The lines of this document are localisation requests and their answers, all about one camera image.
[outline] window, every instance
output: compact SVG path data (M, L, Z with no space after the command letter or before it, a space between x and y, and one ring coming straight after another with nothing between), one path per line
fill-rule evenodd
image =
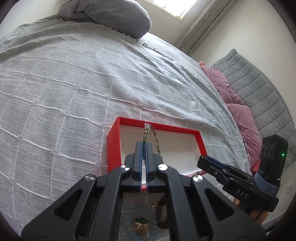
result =
M147 0L182 19L197 0Z

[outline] camera lens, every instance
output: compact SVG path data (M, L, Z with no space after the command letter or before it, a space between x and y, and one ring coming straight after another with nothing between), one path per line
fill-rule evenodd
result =
M269 151L269 144L267 144L266 146L265 146L265 155L267 156L267 154L268 154L268 151Z
M265 145L262 145L262 147L261 147L261 154L263 154L264 148L265 148Z
M272 156L274 154L274 145L271 145L269 155Z

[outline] electrical outlet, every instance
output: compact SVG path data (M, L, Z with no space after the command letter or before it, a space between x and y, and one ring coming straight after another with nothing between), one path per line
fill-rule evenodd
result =
M287 186L287 193L290 193L293 189L293 184L290 184L289 186Z

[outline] silver screw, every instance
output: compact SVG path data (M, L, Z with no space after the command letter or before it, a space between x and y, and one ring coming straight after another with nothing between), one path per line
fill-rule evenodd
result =
M122 165L120 168L123 171L128 171L131 167L129 165Z
M159 164L158 165L158 169L161 171L165 171L168 168L168 166L166 164Z
M93 175L93 174L87 174L85 177L84 177L87 181L93 181L96 176Z
M193 180L195 182L201 182L202 179L203 179L203 177L201 175L195 175L195 176L193 176Z

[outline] gray quilted headboard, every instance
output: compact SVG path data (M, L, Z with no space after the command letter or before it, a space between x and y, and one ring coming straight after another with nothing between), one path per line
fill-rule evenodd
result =
M262 137L277 134L288 140L284 169L296 160L296 131L289 110L270 80L243 56L232 49L212 65L220 70L252 111Z

